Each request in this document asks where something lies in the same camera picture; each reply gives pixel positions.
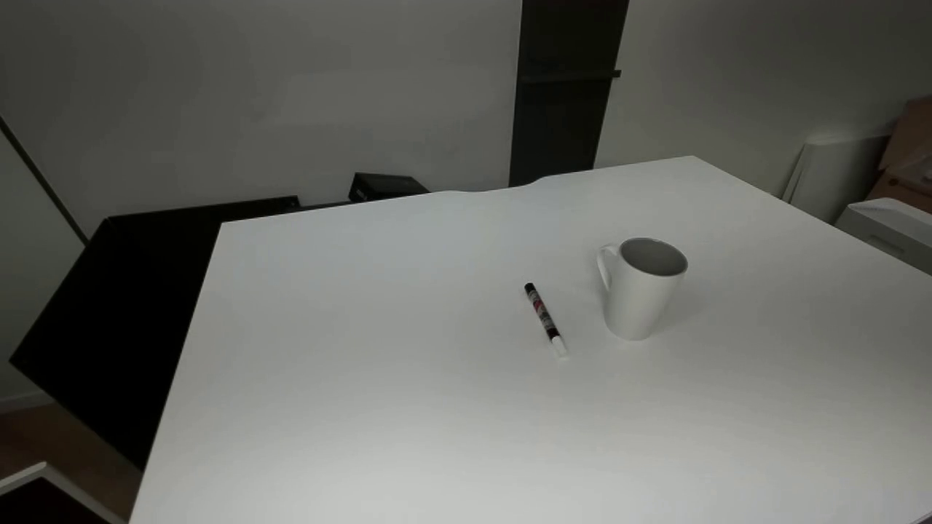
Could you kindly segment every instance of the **pen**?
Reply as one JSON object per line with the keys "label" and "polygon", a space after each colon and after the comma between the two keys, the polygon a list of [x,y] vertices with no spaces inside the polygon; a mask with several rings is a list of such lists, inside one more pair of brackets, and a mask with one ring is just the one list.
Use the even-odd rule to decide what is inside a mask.
{"label": "pen", "polygon": [[559,328],[556,328],[556,324],[553,324],[553,318],[550,318],[550,312],[532,283],[524,285],[524,295],[528,295],[535,318],[544,324],[550,345],[563,345]]}

